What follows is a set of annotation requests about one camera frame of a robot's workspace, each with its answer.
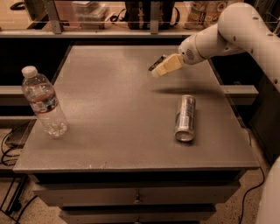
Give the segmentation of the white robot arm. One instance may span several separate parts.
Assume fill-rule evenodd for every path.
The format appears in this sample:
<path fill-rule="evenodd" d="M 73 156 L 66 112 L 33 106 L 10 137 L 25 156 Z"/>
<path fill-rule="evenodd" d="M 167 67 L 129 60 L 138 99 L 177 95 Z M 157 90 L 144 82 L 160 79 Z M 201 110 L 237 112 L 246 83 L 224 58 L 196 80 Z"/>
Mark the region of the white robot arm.
<path fill-rule="evenodd" d="M 258 11 L 248 3 L 233 3 L 218 22 L 181 42 L 178 52 L 164 57 L 152 71 L 160 77 L 213 56 L 248 53 L 262 69 L 261 107 L 257 110 L 263 144 L 272 166 L 262 190 L 255 224 L 280 224 L 279 92 L 280 38 L 270 31 Z"/>

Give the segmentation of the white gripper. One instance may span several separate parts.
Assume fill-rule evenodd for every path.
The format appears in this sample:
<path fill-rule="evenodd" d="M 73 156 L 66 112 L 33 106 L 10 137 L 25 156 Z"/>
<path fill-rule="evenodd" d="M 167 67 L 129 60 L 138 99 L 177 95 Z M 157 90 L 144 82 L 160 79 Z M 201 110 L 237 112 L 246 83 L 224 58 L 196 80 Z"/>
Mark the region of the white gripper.
<path fill-rule="evenodd" d="M 178 53 L 169 55 L 163 62 L 151 71 L 153 77 L 158 78 L 167 75 L 169 72 L 180 69 L 184 62 L 187 65 L 198 64 L 205 59 L 200 55 L 196 46 L 196 37 L 190 36 L 181 42 Z"/>

